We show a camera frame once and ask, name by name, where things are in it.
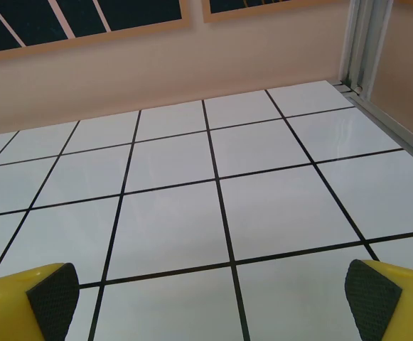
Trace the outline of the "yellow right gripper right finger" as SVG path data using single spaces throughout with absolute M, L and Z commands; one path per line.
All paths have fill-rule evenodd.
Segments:
M 351 261 L 345 296 L 362 340 L 413 340 L 413 270 Z

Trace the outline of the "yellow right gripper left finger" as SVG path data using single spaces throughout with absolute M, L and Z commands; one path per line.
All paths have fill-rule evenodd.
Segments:
M 80 294 L 71 263 L 0 278 L 0 340 L 64 340 Z

